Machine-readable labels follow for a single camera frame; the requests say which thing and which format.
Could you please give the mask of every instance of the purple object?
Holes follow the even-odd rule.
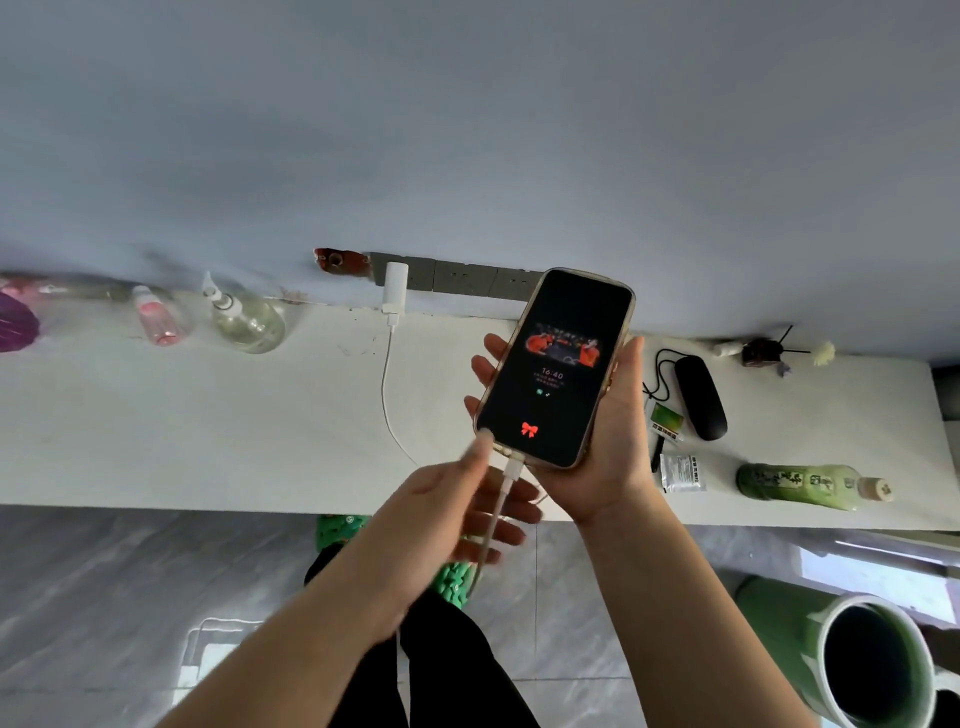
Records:
[[[40,334],[40,321],[25,303],[0,293],[0,352],[19,352]]]

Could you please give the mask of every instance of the phone case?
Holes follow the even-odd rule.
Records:
[[[503,362],[507,359],[507,356],[509,356],[510,352],[513,350],[514,343],[516,342],[516,336],[520,333],[520,329],[523,327],[523,322],[526,321],[527,314],[530,313],[530,308],[531,306],[533,306],[534,301],[537,299],[537,295],[540,292],[540,286],[543,283],[543,279],[546,278],[546,275],[550,273],[550,271],[564,271],[565,273],[572,273],[575,276],[583,276],[584,278],[602,280],[605,283],[610,283],[611,285],[617,285],[617,286],[620,286],[621,288],[626,288],[628,291],[630,291],[630,306],[627,308],[627,315],[623,317],[623,326],[620,327],[620,335],[617,337],[616,346],[614,347],[614,350],[616,352],[619,352],[620,347],[623,346],[623,339],[627,335],[628,328],[630,326],[630,321],[634,316],[636,294],[634,293],[633,288],[631,288],[626,283],[621,283],[619,280],[613,280],[611,278],[607,278],[606,276],[599,276],[595,273],[589,273],[587,271],[578,271],[573,268],[550,268],[549,270],[544,271],[543,275],[540,276],[540,280],[537,281],[537,287],[534,289],[533,296],[530,297],[530,301],[527,302],[526,308],[523,309],[523,314],[520,316],[519,321],[516,322],[516,326],[514,327],[514,332],[510,335],[510,341],[507,342],[507,351],[506,353],[504,353],[500,361],[496,363],[496,372],[493,375],[493,381],[490,383],[490,386],[488,386],[487,389],[484,391],[483,397],[480,400],[480,406],[477,408],[477,414],[473,416],[474,434],[477,431],[477,416],[480,414],[480,412],[484,408],[484,405],[487,403],[487,397],[490,396],[491,390],[493,389],[493,387],[496,386],[496,378],[500,375],[500,369],[503,367]],[[501,445],[498,442],[493,443],[493,449],[495,449],[501,455],[505,455],[506,457],[510,457],[513,453],[519,452],[520,454],[523,455],[524,463],[527,465],[540,466],[542,468],[552,468],[553,470],[571,470],[573,468],[576,468],[578,465],[580,465],[580,461],[583,460],[584,454],[587,452],[587,444],[589,443],[590,435],[593,433],[593,421],[597,415],[597,407],[600,405],[600,399],[607,393],[607,388],[610,386],[610,379],[613,373],[614,366],[616,366],[616,356],[612,356],[610,360],[610,364],[607,365],[607,371],[604,373],[603,385],[600,387],[600,394],[597,396],[596,401],[593,403],[593,412],[590,415],[590,425],[587,428],[587,433],[584,436],[583,442],[580,444],[580,450],[579,452],[577,452],[577,459],[574,460],[573,465],[569,465],[565,467],[554,465],[553,463],[548,463],[544,460],[540,460],[539,458],[534,457],[530,453],[524,452],[521,449],[507,448],[506,446]]]

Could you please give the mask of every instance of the finger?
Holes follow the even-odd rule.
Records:
[[[487,357],[480,354],[470,360],[470,368],[485,387],[489,387],[496,377],[496,367],[487,361]]]
[[[487,553],[488,564],[498,564],[502,558],[503,554],[496,548],[491,548]],[[473,541],[461,539],[457,542],[456,548],[453,549],[450,560],[466,561],[476,564],[480,560],[480,545],[475,544]]]
[[[418,495],[428,493],[440,484],[449,467],[450,463],[438,463],[437,465],[425,465],[422,468],[417,468],[403,481],[398,490],[409,489],[411,493]]]
[[[497,494],[500,492],[500,486],[502,484],[503,471],[491,465],[487,468],[487,474],[484,475],[478,492],[492,491],[494,494]],[[523,478],[515,482],[510,489],[510,498],[513,500],[536,500],[539,495],[540,489]]]
[[[437,488],[446,505],[465,513],[477,488],[490,467],[493,452],[493,435],[482,429],[470,443],[470,447],[455,463],[450,463]]]
[[[507,342],[495,333],[488,333],[483,337],[484,348],[490,352],[491,356],[499,361],[507,353]]]
[[[643,337],[636,336],[620,349],[616,357],[616,373],[610,385],[611,394],[643,396]]]
[[[468,511],[464,516],[465,536],[486,536],[490,526],[490,514],[479,511]],[[527,540],[527,534],[515,523],[497,521],[493,527],[493,540],[510,546],[519,546]]]
[[[467,395],[464,397],[464,407],[467,408],[467,412],[471,417],[476,417],[477,411],[480,409],[480,400]]]
[[[470,509],[480,513],[492,513],[493,508],[496,507],[497,495],[497,493],[488,492],[478,493],[473,497]],[[543,513],[534,503],[527,500],[512,500],[511,498],[507,498],[504,502],[500,515],[524,523],[539,523],[540,519],[543,518]]]

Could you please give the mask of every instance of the person's right hand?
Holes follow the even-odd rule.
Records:
[[[483,343],[497,360],[507,352],[507,342],[496,334],[487,334]],[[627,342],[618,353],[610,391],[600,400],[580,465],[572,470],[530,469],[547,494],[577,523],[586,523],[605,508],[615,507],[631,490],[656,492],[643,412],[642,356],[642,337]],[[470,367],[480,383],[489,387],[496,375],[493,364],[477,355]],[[472,417],[480,400],[466,397],[464,404]]]

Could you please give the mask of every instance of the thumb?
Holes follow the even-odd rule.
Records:
[[[462,510],[466,511],[487,474],[492,450],[493,433],[488,429],[480,430],[463,456],[444,474],[437,488],[440,497],[453,507],[462,505]]]
[[[611,394],[621,397],[643,396],[643,337],[635,336],[620,349]]]

